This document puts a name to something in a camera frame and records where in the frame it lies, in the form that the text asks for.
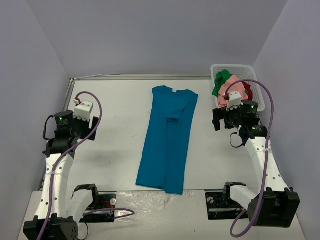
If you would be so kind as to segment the blue t shirt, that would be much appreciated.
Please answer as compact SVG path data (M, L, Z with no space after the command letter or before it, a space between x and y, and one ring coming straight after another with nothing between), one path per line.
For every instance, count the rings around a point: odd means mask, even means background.
M136 185L182 195L198 94L162 85L152 89L152 96Z

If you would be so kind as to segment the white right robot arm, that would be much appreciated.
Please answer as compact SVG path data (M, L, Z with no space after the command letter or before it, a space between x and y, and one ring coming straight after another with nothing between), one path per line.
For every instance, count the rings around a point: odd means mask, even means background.
M241 146L251 157L260 188L254 193L245 183L226 182L221 199L229 207L240 205L253 226L289 228L300 205L300 197L283 180L267 139L268 129L260 124L257 112L256 102L244 100L240 105L212 111L216 131L221 129L221 120L226 129L236 129Z

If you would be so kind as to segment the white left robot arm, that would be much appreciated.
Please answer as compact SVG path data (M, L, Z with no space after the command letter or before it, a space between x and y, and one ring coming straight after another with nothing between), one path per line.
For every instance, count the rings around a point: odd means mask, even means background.
M26 221L23 233L29 240L76 240L78 223L87 208L95 209L101 197L95 184L80 185L66 203L69 174L75 151L86 140L95 140L98 117L91 110L66 110L52 116L54 137L47 140L46 173L40 203L33 220Z

